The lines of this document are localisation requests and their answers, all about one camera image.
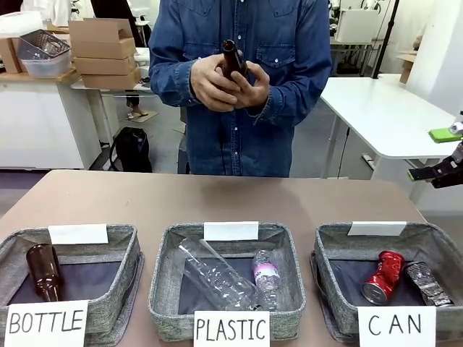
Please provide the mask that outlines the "person's left hand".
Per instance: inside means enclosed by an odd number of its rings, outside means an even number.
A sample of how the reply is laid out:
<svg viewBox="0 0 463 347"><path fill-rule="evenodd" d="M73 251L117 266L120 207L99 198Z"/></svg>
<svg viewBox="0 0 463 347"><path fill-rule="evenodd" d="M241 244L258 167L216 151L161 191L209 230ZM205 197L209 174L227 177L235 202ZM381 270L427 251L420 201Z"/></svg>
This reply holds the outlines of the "person's left hand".
<svg viewBox="0 0 463 347"><path fill-rule="evenodd" d="M264 69L251 61L246 61L247 71L255 78L251 85L239 72L232 72L231 78L236 82L239 91L232 95L237 99L235 108L262 108L270 93L270 77Z"/></svg>

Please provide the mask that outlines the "person's right hand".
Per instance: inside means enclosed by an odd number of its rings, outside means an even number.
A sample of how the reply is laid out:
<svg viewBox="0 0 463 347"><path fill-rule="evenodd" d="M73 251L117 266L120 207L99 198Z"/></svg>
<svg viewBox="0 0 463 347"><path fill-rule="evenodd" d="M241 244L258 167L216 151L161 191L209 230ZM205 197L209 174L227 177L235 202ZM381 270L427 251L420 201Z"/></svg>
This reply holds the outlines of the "person's right hand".
<svg viewBox="0 0 463 347"><path fill-rule="evenodd" d="M225 62L224 55L215 54L197 59L190 70L190 84L195 97L208 109L216 112L233 111L238 100L238 85L216 69Z"/></svg>

